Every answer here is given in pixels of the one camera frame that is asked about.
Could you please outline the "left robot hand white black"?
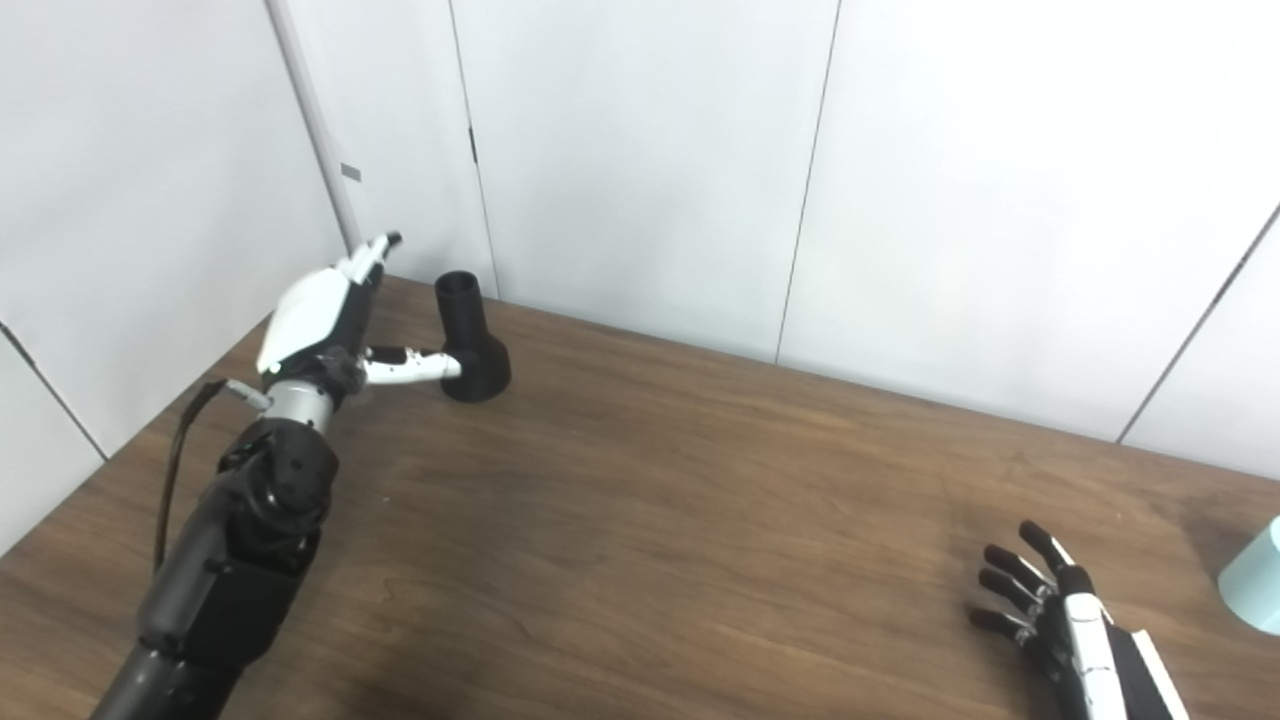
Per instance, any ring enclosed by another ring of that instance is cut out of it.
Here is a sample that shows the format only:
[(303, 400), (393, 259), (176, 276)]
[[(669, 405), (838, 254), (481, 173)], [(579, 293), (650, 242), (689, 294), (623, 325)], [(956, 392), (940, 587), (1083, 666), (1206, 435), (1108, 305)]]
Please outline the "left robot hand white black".
[(387, 256), (401, 245), (392, 231), (361, 243), (338, 263), (311, 272), (279, 299), (259, 350), (256, 370), (271, 393), (282, 383), (306, 384), (335, 407), (365, 386), (413, 384), (462, 375), (458, 359), (366, 341)]

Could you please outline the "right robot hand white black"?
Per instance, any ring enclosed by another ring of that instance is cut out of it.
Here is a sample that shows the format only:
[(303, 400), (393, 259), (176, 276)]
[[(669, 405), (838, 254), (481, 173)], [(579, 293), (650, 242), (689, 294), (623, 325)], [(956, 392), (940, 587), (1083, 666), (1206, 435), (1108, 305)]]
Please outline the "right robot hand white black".
[(1020, 651), (1051, 685), (1062, 719), (1188, 719), (1149, 633), (1117, 625), (1091, 574), (1043, 527), (1025, 520), (1018, 533), (1046, 569), (987, 544), (978, 582), (1015, 611), (969, 609), (969, 623)]

